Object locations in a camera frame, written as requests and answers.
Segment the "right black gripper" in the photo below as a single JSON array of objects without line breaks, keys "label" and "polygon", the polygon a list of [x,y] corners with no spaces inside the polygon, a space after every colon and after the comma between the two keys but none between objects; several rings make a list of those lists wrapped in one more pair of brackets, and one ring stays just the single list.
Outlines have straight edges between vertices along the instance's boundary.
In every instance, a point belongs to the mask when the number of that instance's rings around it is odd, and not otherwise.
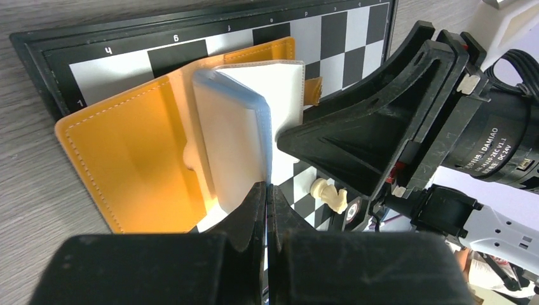
[{"label": "right black gripper", "polygon": [[[444,30],[434,41],[434,32],[418,20],[386,62],[305,111],[303,124],[278,137],[278,148],[366,199],[379,194],[394,166],[387,193],[398,198],[424,189],[440,166],[537,193],[538,62],[525,51],[504,53],[521,77],[512,86],[493,65],[480,70],[487,52],[471,34]],[[448,96],[453,42],[468,63]],[[416,147],[412,158],[397,163],[408,146]]]}]

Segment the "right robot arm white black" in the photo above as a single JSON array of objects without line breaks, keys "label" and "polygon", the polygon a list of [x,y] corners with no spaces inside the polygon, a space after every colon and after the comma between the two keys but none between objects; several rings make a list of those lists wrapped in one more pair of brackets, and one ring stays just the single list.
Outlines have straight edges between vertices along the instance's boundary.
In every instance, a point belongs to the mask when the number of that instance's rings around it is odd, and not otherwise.
[{"label": "right robot arm white black", "polygon": [[430,185],[440,166],[538,192],[538,64],[520,50],[524,84],[483,72],[467,32],[416,22],[397,52],[360,83],[308,109],[278,148],[420,230],[538,272],[538,231],[460,191]]}]

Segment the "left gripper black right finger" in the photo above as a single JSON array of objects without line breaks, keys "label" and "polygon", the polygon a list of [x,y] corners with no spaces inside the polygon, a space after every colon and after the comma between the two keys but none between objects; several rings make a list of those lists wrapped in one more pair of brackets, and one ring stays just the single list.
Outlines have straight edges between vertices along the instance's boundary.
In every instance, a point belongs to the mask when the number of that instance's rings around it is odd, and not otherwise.
[{"label": "left gripper black right finger", "polygon": [[448,246],[432,233],[317,231],[269,186],[271,304],[473,304]]}]

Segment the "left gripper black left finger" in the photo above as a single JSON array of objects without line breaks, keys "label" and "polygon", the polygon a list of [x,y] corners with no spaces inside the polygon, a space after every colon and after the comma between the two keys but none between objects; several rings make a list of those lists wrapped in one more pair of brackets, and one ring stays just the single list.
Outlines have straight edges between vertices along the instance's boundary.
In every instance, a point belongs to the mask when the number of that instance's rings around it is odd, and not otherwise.
[{"label": "left gripper black left finger", "polygon": [[202,233],[88,234],[53,255],[31,304],[260,304],[266,184]]}]

